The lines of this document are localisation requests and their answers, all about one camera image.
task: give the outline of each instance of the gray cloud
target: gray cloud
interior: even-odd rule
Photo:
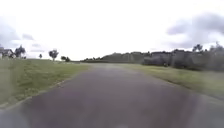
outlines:
[[[41,47],[41,45],[40,44],[32,44],[32,47],[37,47],[37,48],[39,48],[39,47]]]
[[[171,43],[174,47],[191,48],[195,44],[206,44],[214,41],[210,38],[212,33],[224,35],[224,16],[204,13],[191,20],[180,20],[172,26],[167,33],[171,36],[185,34],[186,40],[178,43]]]
[[[33,36],[29,35],[29,34],[23,34],[22,35],[23,39],[25,40],[34,40]]]
[[[20,40],[15,29],[8,25],[3,17],[0,17],[0,44],[3,47],[13,47],[13,40]]]
[[[30,52],[46,52],[44,49],[32,49]]]

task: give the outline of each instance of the gray asphalt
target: gray asphalt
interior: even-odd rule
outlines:
[[[223,128],[224,102],[134,70],[93,68],[0,112],[0,128]]]

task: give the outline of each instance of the grass verge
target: grass verge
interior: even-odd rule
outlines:
[[[87,69],[50,60],[0,60],[0,104],[15,103]]]
[[[123,66],[143,71],[154,77],[224,100],[224,73],[135,64]]]

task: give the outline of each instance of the sky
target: sky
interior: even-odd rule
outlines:
[[[36,58],[224,44],[223,0],[0,0],[0,44]]]

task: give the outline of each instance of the tree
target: tree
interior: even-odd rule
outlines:
[[[70,58],[69,57],[66,57],[66,60],[65,60],[66,62],[70,62],[71,60],[70,60]]]
[[[203,46],[200,45],[200,44],[197,44],[197,45],[195,45],[195,46],[193,47],[192,51],[193,51],[193,52],[196,52],[196,51],[201,52],[202,49],[203,49]]]
[[[64,60],[65,62],[71,61],[69,57],[65,57],[65,56],[61,56],[61,60]]]
[[[43,57],[42,54],[39,55],[40,59]]]
[[[25,48],[22,47],[22,45],[19,48],[15,49],[15,55],[16,57],[21,57],[21,54],[26,53]]]
[[[53,59],[53,61],[57,58],[58,54],[59,52],[57,50],[49,51],[49,56]]]
[[[66,57],[65,56],[61,56],[61,60],[66,60]]]

